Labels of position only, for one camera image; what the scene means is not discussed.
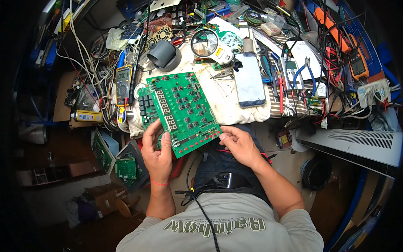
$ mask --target red string bracelet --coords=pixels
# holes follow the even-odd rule
[[[152,183],[156,184],[156,185],[168,185],[168,184],[169,184],[169,182],[167,182],[166,184],[158,184],[158,183],[156,183],[156,182],[152,181],[152,179],[151,179],[151,178],[150,178],[150,181],[151,181]]]

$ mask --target power strip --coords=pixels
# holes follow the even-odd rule
[[[357,94],[361,108],[366,108],[369,105],[376,105],[377,99],[374,97],[374,93],[381,101],[387,100],[388,102],[391,102],[389,80],[387,78],[383,78],[359,87]]]

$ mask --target hand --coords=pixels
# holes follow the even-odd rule
[[[141,155],[150,173],[150,178],[158,184],[168,183],[172,170],[171,136],[169,132],[162,135],[161,151],[158,151],[156,147],[158,137],[163,131],[159,119],[153,122],[143,134],[143,148],[141,149]]]
[[[252,170],[261,161],[266,162],[249,133],[236,127],[221,126],[220,128],[222,130],[220,145],[225,145],[225,149],[230,150],[238,162]]]

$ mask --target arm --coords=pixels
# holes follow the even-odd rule
[[[157,150],[156,142],[163,132],[161,121],[153,122],[143,134],[141,155],[150,173],[151,195],[146,216],[165,220],[176,213],[175,202],[168,184],[172,170],[171,137],[169,132],[161,138],[161,151]]]
[[[221,130],[220,144],[253,170],[280,219],[294,209],[305,209],[298,190],[265,161],[247,132],[228,126],[222,126]]]

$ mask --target gray t-shirt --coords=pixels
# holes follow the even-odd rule
[[[307,211],[295,209],[280,223],[251,194],[204,193],[197,200],[213,223],[220,251],[323,251],[323,239]],[[210,224],[196,202],[166,220],[146,217],[125,236],[117,252],[215,251]]]

